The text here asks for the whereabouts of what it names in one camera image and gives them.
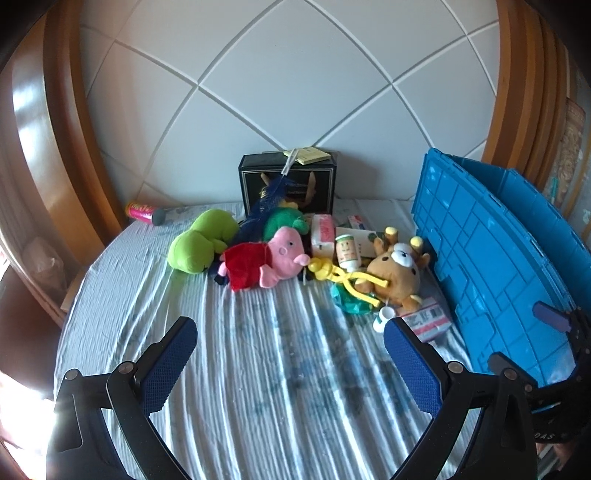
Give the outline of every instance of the blue plastic box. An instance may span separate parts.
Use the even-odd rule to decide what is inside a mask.
[[[436,254],[434,273],[472,368],[489,372],[490,355],[503,352],[541,386],[567,378],[574,360],[566,335],[537,320],[532,307],[543,301],[572,310],[566,283],[585,307],[579,282],[591,275],[591,257],[552,205],[517,172],[432,148],[413,214],[417,235]]]

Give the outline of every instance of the white bedsheet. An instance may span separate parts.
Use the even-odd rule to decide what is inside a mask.
[[[242,215],[239,204],[217,207]],[[207,208],[180,209],[162,227],[135,222],[92,265],[61,337],[56,394],[68,369],[110,372],[188,316],[197,348],[151,420],[192,478],[390,479],[430,416],[414,404],[373,317],[345,316],[325,282],[232,293],[204,274],[173,271],[168,245]],[[414,232],[407,202],[335,202],[339,222],[352,214],[371,229]],[[470,367],[455,328],[436,346],[445,360]],[[106,420],[128,473],[143,478],[112,412]],[[471,414],[441,478],[455,471],[475,420]]]

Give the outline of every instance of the red plush dress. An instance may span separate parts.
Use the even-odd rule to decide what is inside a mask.
[[[263,243],[234,245],[223,255],[232,291],[256,287],[259,284],[261,267],[271,265],[271,250]]]

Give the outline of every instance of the white tiled wall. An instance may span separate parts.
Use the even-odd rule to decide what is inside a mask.
[[[408,199],[429,146],[484,150],[495,0],[86,0],[81,33],[123,203],[240,200],[242,155],[312,144],[337,195]]]

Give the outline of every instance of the pink pig plush toy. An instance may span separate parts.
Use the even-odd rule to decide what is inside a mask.
[[[283,226],[268,243],[245,243],[227,249],[218,273],[228,277],[232,291],[260,285],[271,288],[295,277],[310,262],[300,234]]]

